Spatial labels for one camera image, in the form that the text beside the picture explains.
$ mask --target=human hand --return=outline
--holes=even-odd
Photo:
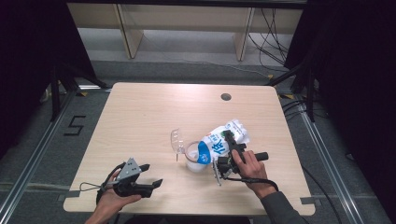
[[[114,180],[120,171],[115,172],[111,176],[111,180]],[[95,211],[91,215],[91,217],[85,222],[86,224],[99,224],[99,223],[107,223],[115,214],[117,214],[123,206],[128,203],[135,203],[139,201],[142,196],[136,194],[128,197],[120,197],[114,191],[114,189],[108,189],[103,194],[96,205]]]
[[[250,150],[243,152],[246,163],[242,161],[241,157],[235,149],[232,151],[232,153],[233,160],[241,171],[240,175],[242,177],[268,179],[267,173],[265,172],[264,163],[257,161],[253,151]],[[276,189],[272,185],[265,183],[247,183],[247,187],[253,190],[259,199],[262,199],[265,196],[276,192]]]

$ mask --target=forearm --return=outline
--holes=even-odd
[[[98,206],[85,224],[106,224],[114,216],[114,212],[108,207]]]
[[[262,198],[261,202],[273,224],[305,223],[282,192],[271,193]]]

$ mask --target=black cloth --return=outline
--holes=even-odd
[[[300,214],[293,209],[285,195],[280,192],[269,194],[261,199],[262,205],[271,219],[272,224],[305,224]],[[125,224],[249,224],[247,217],[217,217],[217,216],[135,216]]]
[[[267,195],[261,202],[272,224],[305,223],[281,191]]]

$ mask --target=black strap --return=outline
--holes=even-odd
[[[122,169],[124,167],[126,162],[123,162],[122,164],[116,166],[116,168],[114,168],[113,171],[111,171],[111,173],[107,176],[105,182],[102,183],[102,185],[100,186],[98,193],[96,194],[96,204],[99,203],[100,199],[102,198],[103,193],[106,191],[106,185],[108,180],[110,179],[110,177],[118,170],[118,169]]]
[[[269,184],[272,187],[274,187],[276,191],[279,191],[279,188],[277,187],[277,184],[274,181],[269,180],[269,179],[245,178],[245,177],[240,178],[240,179],[238,179],[238,178],[228,178],[227,177],[227,178],[224,178],[224,179],[232,180],[232,181],[241,181],[241,182],[248,183],[248,184],[254,184],[254,183]]]

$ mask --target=robotic hand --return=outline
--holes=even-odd
[[[230,151],[227,157],[218,157],[218,159],[216,161],[213,161],[212,163],[213,170],[215,172],[215,178],[218,180],[219,186],[221,186],[220,179],[224,179],[224,180],[242,181],[245,183],[268,183],[273,185],[276,188],[276,191],[278,191],[276,183],[268,179],[246,178],[246,177],[236,179],[229,177],[231,173],[235,173],[235,174],[240,173],[238,166],[233,160],[233,154],[232,154],[233,149],[235,149],[238,152],[242,161],[245,162],[245,158],[242,152],[245,151],[245,148],[247,146],[246,144],[236,144],[235,140],[233,139],[233,133],[230,130],[224,131],[223,134],[224,134],[224,139],[227,142]],[[257,153],[255,154],[255,156],[257,161],[268,160],[268,153],[266,152]]]
[[[114,181],[109,181],[110,177],[121,168],[120,173]],[[101,185],[96,196],[96,203],[99,202],[102,194],[107,189],[114,189],[114,191],[121,197],[127,197],[134,194],[140,194],[142,198],[149,198],[152,191],[159,188],[162,179],[154,181],[151,185],[137,184],[136,180],[140,176],[140,173],[145,172],[149,169],[149,164],[137,165],[134,158],[130,158],[127,162],[118,165],[107,177],[105,182]]]

